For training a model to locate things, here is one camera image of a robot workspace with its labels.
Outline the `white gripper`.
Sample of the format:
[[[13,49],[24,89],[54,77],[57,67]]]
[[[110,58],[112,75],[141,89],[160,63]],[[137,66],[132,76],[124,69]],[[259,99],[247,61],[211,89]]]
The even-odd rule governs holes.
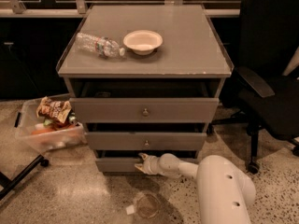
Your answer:
[[[142,159],[142,163],[135,163],[135,168],[147,175],[157,175],[162,169],[159,164],[159,158],[156,156],[151,156],[146,153],[138,153],[138,156]]]

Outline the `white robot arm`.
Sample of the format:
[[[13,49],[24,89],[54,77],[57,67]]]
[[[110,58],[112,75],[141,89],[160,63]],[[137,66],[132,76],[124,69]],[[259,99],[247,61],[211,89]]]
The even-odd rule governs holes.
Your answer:
[[[135,168],[146,175],[185,176],[196,183],[201,224],[251,224],[248,206],[254,203],[255,185],[227,159],[210,155],[194,164],[170,153],[139,156],[143,162]]]

